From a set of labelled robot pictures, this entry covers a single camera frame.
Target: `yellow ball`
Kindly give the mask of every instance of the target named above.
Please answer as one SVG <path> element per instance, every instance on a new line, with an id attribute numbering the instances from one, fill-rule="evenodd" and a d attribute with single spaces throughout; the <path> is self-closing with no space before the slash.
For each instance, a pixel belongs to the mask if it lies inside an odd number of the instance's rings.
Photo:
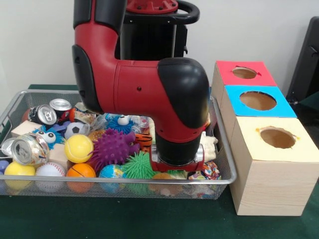
<path id="1" fill-rule="evenodd" d="M 21 165 L 15 161 L 8 165 L 4 172 L 5 175 L 34 176 L 35 168 L 29 165 Z M 5 183 L 14 190 L 22 190 L 31 181 L 26 180 L 6 180 Z"/>
<path id="2" fill-rule="evenodd" d="M 70 137 L 64 145 L 66 157 L 73 163 L 85 163 L 92 156 L 94 145 L 89 137 L 76 134 Z"/>

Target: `stacked boxes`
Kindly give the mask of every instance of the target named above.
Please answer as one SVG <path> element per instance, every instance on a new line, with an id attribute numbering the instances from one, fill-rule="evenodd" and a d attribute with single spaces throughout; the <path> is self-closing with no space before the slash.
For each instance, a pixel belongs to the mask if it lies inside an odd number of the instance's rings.
<path id="1" fill-rule="evenodd" d="M 212 84 L 238 177 L 238 215 L 299 216 L 319 176 L 319 150 L 262 62 L 218 61 Z"/>

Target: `metal mesh basket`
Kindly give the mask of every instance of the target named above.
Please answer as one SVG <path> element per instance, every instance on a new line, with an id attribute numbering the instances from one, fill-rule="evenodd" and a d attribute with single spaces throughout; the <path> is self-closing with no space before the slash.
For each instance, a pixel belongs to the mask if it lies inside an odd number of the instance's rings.
<path id="1" fill-rule="evenodd" d="M 77 91 L 27 90 L 18 93 L 0 116 L 0 142 L 10 138 L 10 131 L 20 124 L 22 115 L 37 105 L 62 98 L 73 106 L 81 101 Z M 216 136 L 214 160 L 222 180 L 144 180 L 125 178 L 73 178 L 0 175 L 0 195 L 177 198 L 216 200 L 226 186 L 236 179 L 236 170 L 215 99 L 210 104 L 211 125 L 207 135 Z"/>

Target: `baseball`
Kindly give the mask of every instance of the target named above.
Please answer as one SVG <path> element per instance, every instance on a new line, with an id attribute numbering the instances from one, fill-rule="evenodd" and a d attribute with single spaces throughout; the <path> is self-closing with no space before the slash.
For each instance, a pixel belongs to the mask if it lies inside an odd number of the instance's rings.
<path id="1" fill-rule="evenodd" d="M 51 177 L 64 177 L 64 168 L 57 163 L 45 163 L 38 167 L 35 173 L 36 176 L 51 176 Z M 36 186 L 39 190 L 46 193 L 57 192 L 63 185 L 63 182 L 56 181 L 36 181 Z"/>

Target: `wooden box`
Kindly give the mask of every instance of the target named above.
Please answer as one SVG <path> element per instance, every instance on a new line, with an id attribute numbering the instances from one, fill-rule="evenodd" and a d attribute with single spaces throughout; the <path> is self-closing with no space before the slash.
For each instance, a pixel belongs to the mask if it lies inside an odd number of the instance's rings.
<path id="1" fill-rule="evenodd" d="M 212 96 L 219 107 L 227 85 L 276 86 L 263 62 L 217 61 L 212 82 Z"/>
<path id="2" fill-rule="evenodd" d="M 30 121 L 24 121 L 23 123 L 21 123 L 18 127 L 16 127 L 15 129 L 13 129 L 11 131 L 11 135 L 12 137 L 16 138 L 19 135 L 23 135 L 26 133 L 31 133 L 32 131 L 34 131 L 35 129 L 40 128 L 41 125 L 38 123 L 34 123 L 34 122 L 30 122 Z"/>
<path id="3" fill-rule="evenodd" d="M 285 97 L 273 86 L 225 86 L 220 104 L 228 141 L 236 116 L 296 118 Z"/>
<path id="4" fill-rule="evenodd" d="M 230 145 L 238 215 L 302 214 L 319 176 L 319 150 L 297 118 L 237 117 Z"/>
<path id="5" fill-rule="evenodd" d="M 64 144 L 57 143 L 50 150 L 49 162 L 60 164 L 66 172 L 74 163 L 69 161 L 64 152 Z"/>

